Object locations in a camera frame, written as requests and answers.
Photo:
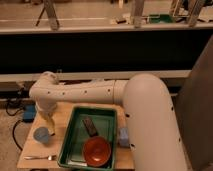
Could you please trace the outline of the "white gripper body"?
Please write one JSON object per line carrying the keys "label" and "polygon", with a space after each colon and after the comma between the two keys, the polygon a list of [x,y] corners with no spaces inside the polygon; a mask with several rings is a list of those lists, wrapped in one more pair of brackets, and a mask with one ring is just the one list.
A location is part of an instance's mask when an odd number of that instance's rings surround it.
{"label": "white gripper body", "polygon": [[56,107],[57,103],[54,101],[41,100],[36,102],[37,112],[43,117],[51,117]]}

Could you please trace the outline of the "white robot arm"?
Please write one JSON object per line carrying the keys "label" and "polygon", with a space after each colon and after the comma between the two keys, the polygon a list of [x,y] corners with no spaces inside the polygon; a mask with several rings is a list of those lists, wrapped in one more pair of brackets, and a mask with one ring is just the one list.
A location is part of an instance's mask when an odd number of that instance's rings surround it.
{"label": "white robot arm", "polygon": [[117,104],[126,115],[136,171],[187,171],[173,102],[165,83],[151,74],[128,80],[62,85],[44,72],[29,91],[37,111],[49,117],[59,101]]}

